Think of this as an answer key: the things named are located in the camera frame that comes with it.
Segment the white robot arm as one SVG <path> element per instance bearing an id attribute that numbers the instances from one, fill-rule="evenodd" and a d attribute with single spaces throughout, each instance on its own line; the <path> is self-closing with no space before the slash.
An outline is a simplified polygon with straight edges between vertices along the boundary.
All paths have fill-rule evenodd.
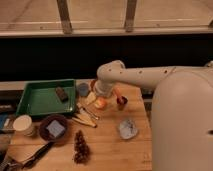
<path id="1" fill-rule="evenodd" d="M 213 171 L 213 60 L 203 66 L 127 68 L 120 60 L 97 69 L 94 92 L 116 83 L 153 92 L 152 171 Z"/>

